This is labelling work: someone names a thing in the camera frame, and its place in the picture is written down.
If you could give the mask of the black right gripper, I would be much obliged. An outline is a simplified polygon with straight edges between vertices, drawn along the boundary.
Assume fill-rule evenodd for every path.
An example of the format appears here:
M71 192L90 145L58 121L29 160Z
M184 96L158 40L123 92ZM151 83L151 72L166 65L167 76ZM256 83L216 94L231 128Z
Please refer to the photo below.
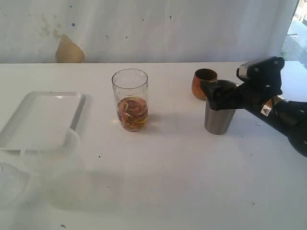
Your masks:
M200 88L210 98L210 107L215 111L243 109L244 103L255 114L283 115L281 85L280 76L269 76L245 81L240 85L240 91L236 89L238 84L229 80L202 81Z

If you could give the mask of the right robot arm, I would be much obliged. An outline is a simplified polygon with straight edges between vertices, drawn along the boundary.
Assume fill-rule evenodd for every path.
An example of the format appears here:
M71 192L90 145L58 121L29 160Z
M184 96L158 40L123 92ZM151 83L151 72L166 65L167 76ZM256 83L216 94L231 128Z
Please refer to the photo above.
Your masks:
M200 88L211 109L245 109L285 135L301 155L307 155L307 104L281 98L282 90L277 83L247 80L236 85L228 80L203 81Z

